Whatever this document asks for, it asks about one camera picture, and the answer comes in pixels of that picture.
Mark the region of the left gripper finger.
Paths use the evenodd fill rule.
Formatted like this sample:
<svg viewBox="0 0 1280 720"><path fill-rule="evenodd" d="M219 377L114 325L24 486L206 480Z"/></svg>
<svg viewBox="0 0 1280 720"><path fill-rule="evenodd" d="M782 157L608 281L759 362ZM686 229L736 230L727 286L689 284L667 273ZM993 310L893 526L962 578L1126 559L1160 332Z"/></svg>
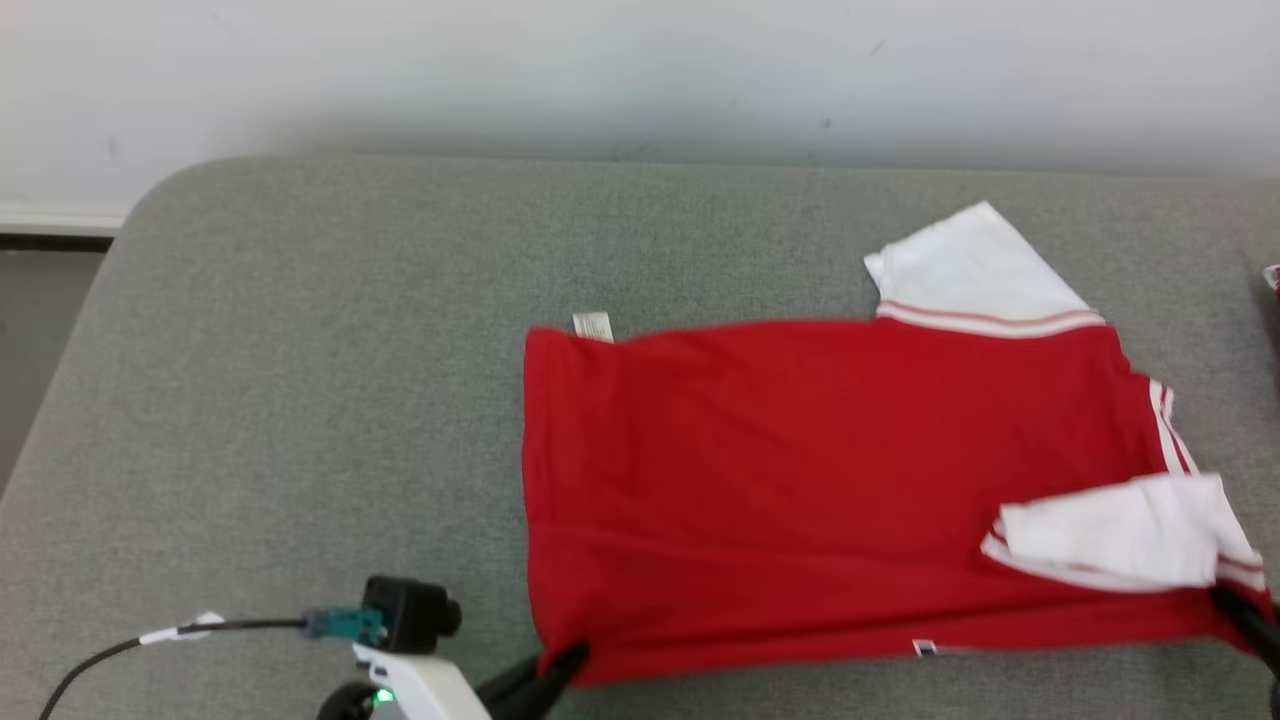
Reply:
<svg viewBox="0 0 1280 720"><path fill-rule="evenodd" d="M531 656L475 688L490 719L544 719L590 657L588 643Z"/></svg>

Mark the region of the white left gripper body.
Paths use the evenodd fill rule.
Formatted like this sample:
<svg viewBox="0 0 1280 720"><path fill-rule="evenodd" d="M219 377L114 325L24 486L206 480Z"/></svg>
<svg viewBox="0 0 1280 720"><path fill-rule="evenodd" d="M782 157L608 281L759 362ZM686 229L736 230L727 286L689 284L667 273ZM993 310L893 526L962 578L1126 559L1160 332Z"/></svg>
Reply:
<svg viewBox="0 0 1280 720"><path fill-rule="evenodd" d="M489 719L477 693L458 667L434 655L388 653L353 647L367 665L372 719Z"/></svg>

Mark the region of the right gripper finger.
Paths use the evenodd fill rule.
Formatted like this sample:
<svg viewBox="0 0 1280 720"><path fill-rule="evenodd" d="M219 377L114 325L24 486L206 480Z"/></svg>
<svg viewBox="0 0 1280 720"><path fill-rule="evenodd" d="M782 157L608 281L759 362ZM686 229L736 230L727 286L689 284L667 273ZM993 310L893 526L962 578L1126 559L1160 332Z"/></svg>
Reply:
<svg viewBox="0 0 1280 720"><path fill-rule="evenodd" d="M1279 629L1245 596L1231 588L1211 588L1215 609L1225 616L1274 676L1279 675Z"/></svg>

